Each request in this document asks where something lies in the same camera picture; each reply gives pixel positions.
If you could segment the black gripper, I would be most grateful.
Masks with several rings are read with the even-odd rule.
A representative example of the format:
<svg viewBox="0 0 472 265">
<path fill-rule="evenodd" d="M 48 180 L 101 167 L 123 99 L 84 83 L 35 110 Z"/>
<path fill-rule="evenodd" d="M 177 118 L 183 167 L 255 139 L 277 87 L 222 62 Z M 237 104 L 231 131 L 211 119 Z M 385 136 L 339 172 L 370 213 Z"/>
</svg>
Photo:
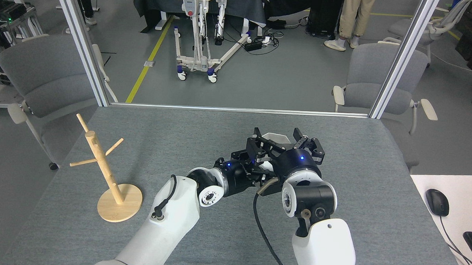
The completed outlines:
<svg viewBox="0 0 472 265">
<path fill-rule="evenodd" d="M 215 161 L 215 173 L 219 186 L 223 187 L 224 197 L 243 192 L 249 187 L 259 184 L 259 187 L 270 187 L 279 182 L 278 176 L 273 171 L 259 167 L 252 168 L 252 174 L 247 173 L 242 163 L 252 163 L 256 166 L 263 163 L 263 158 L 268 155 L 275 157 L 272 151 L 281 154 L 285 147 L 279 143 L 264 138 L 258 127 L 254 128 L 256 137 L 248 138 L 245 150 L 232 152 L 232 160 L 225 161 L 219 158 Z"/>
<path fill-rule="evenodd" d="M 293 137 L 296 140 L 294 149 L 286 150 L 275 158 L 274 173 L 279 181 L 284 182 L 291 173 L 304 168 L 322 176 L 318 165 L 322 164 L 326 153 L 318 138 L 309 138 L 299 128 L 294 129 Z"/>
</svg>

